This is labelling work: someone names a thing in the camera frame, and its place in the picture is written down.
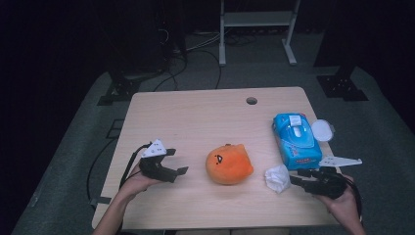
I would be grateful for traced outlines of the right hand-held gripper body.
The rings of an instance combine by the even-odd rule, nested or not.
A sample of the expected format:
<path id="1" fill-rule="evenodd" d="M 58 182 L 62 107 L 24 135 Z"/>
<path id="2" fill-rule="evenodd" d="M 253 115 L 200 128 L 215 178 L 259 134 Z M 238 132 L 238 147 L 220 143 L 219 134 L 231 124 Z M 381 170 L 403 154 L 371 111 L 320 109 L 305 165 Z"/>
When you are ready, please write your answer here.
<path id="1" fill-rule="evenodd" d="M 361 159 L 326 157 L 319 163 L 318 169 L 312 169 L 312 176 L 304 180 L 304 187 L 302 188 L 307 193 L 337 199 L 349 186 L 356 197 L 359 198 L 359 191 L 355 184 L 342 174 L 337 173 L 337 167 L 361 164 Z"/>

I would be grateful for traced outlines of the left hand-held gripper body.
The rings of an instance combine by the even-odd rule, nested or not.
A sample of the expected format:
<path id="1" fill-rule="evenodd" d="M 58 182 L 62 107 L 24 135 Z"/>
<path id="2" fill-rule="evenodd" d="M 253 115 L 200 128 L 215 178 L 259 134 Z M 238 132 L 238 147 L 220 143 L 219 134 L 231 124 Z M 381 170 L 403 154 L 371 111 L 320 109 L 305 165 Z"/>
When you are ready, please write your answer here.
<path id="1" fill-rule="evenodd" d="M 173 183 L 176 179 L 177 172 L 175 169 L 164 167 L 161 162 L 166 156 L 166 148 L 160 139 L 156 139 L 142 153 L 139 163 L 143 175 L 163 182 Z"/>

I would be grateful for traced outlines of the white wet wipe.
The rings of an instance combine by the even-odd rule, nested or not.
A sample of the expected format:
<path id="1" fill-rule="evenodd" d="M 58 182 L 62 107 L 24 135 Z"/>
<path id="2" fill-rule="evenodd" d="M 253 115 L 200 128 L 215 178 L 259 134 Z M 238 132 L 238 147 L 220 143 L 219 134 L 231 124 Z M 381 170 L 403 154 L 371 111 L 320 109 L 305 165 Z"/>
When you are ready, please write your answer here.
<path id="1" fill-rule="evenodd" d="M 290 174 L 284 164 L 269 168 L 264 177 L 266 186 L 278 194 L 291 186 Z"/>

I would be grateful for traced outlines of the blue wet wipe pack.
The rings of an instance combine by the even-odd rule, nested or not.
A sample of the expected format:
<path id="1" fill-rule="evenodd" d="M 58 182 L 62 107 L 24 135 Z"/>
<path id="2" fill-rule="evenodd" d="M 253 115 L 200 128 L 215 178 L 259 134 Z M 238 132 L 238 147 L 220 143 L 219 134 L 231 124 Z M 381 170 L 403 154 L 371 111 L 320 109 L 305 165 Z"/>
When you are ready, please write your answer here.
<path id="1" fill-rule="evenodd" d="M 284 113 L 273 119 L 281 158 L 288 170 L 318 168 L 323 159 L 320 142 L 328 142 L 334 132 L 330 123 L 317 119 L 310 123 L 304 114 Z"/>

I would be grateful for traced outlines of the orange plush toy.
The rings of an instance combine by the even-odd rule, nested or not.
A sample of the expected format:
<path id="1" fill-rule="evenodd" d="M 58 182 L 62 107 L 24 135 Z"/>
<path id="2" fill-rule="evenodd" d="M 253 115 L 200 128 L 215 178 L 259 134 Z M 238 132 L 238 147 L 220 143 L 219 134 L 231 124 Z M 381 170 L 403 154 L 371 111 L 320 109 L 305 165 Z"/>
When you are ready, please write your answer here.
<path id="1" fill-rule="evenodd" d="M 214 182 L 233 185 L 248 178 L 254 167 L 243 144 L 227 144 L 207 155 L 206 171 Z"/>

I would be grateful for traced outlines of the person's left hand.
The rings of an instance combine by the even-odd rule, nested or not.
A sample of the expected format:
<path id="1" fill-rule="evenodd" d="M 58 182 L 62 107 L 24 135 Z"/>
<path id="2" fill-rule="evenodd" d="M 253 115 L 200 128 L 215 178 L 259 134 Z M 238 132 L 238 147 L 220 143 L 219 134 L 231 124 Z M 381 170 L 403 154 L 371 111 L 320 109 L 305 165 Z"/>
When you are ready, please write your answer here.
<path id="1" fill-rule="evenodd" d="M 137 164 L 132 169 L 117 194 L 121 196 L 122 199 L 131 201 L 137 194 L 146 191 L 150 186 L 158 183 L 160 183 L 159 180 L 143 175 L 140 166 Z"/>

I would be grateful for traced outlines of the person's right hand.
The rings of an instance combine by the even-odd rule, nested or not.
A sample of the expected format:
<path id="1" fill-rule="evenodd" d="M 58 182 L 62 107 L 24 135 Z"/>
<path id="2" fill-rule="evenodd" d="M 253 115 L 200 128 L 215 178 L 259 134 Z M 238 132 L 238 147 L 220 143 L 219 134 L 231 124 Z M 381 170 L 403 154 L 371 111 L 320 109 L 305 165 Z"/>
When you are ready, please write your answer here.
<path id="1" fill-rule="evenodd" d="M 343 194 L 337 199 L 320 195 L 314 195 L 314 198 L 325 205 L 328 212 L 344 228 L 351 230 L 353 227 L 360 225 L 356 201 L 349 186 L 346 187 Z"/>

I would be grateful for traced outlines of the grey tape piece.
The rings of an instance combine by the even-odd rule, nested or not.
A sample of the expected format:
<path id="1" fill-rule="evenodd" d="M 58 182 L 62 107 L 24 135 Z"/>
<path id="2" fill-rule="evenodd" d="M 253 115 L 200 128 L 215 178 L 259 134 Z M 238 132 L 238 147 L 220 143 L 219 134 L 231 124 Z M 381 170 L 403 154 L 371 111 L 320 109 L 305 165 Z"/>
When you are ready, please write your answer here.
<path id="1" fill-rule="evenodd" d="M 92 198 L 89 201 L 89 205 L 96 208 L 99 204 L 105 204 L 108 205 L 111 202 L 111 198 L 108 197 L 98 197 L 98 198 Z"/>

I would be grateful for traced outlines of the black stand base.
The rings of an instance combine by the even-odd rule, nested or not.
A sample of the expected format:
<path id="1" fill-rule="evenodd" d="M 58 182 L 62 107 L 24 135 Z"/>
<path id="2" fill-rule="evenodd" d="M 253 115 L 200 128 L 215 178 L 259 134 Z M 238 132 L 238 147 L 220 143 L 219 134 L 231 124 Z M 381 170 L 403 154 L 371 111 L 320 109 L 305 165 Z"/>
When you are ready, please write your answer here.
<path id="1" fill-rule="evenodd" d="M 135 93 L 139 91 L 144 81 L 158 77 L 163 70 L 155 71 L 127 71 L 110 70 L 111 84 L 107 92 L 100 97 L 98 106 L 110 106 L 114 102 L 130 101 Z"/>
<path id="2" fill-rule="evenodd" d="M 317 80 L 328 98 L 342 98 L 344 101 L 367 101 L 365 93 L 351 80 L 354 66 L 340 66 L 336 73 L 318 75 Z"/>

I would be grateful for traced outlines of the white metal stand frame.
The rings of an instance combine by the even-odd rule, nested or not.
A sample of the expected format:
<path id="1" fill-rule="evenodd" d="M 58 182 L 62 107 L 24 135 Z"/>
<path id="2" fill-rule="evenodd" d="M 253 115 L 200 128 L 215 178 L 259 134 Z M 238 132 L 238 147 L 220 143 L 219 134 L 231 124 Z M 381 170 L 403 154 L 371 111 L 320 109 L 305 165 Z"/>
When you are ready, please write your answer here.
<path id="1" fill-rule="evenodd" d="M 297 17 L 300 9 L 301 0 L 295 0 L 291 11 L 277 12 L 238 12 L 226 13 L 225 0 L 220 0 L 220 20 L 219 20 L 219 46 L 218 62 L 221 66 L 226 65 L 226 45 L 225 29 L 230 27 L 257 27 L 257 26 L 286 26 L 288 32 L 282 39 L 288 62 L 291 66 L 297 63 L 297 59 L 291 47 L 292 36 L 294 33 Z"/>

